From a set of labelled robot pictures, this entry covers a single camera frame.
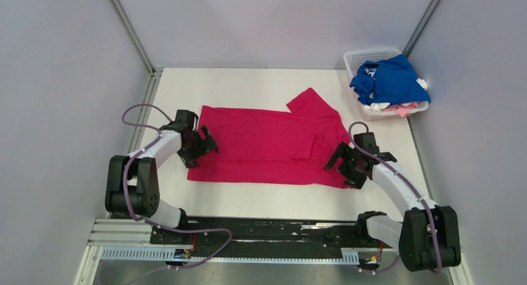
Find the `magenta t shirt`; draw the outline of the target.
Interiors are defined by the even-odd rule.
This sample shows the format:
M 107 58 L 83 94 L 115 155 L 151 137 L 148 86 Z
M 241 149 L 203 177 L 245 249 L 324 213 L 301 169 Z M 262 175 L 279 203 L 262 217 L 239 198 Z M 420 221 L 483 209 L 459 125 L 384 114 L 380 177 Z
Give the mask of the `magenta t shirt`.
M 286 106 L 286 112 L 203 106 L 199 122 L 219 151 L 199 158 L 188 180 L 345 189 L 338 170 L 325 169 L 337 146 L 350 142 L 338 111 L 312 88 Z

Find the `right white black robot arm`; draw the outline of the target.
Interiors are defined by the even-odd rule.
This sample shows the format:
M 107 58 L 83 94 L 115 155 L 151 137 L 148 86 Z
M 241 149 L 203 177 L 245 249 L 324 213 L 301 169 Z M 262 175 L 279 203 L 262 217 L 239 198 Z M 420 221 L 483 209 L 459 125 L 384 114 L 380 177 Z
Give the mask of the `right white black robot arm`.
M 325 165 L 337 169 L 345 186 L 362 189 L 370 180 L 380 186 L 403 216 L 397 222 L 383 212 L 357 218 L 355 238 L 363 246 L 377 240 L 398 253 L 408 271 L 434 271 L 459 266 L 462 260 L 459 223 L 451 206 L 422 194 L 403 174 L 390 152 L 381 152 L 372 132 L 358 133 L 351 144 L 341 142 Z

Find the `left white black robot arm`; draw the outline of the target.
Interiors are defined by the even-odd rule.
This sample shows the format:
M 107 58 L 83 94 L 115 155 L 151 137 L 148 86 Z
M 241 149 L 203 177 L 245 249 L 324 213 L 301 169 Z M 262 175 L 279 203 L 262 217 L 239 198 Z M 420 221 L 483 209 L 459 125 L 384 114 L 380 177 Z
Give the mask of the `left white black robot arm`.
M 197 123 L 196 113 L 180 109 L 173 120 L 156 130 L 157 136 L 151 144 L 128 155 L 113 156 L 109 161 L 106 210 L 165 226 L 173 242 L 186 242 L 190 226 L 181 221 L 185 211 L 160 197 L 157 170 L 172 155 L 178 155 L 190 169 L 199 166 L 202 156 L 218 152 L 206 126 Z

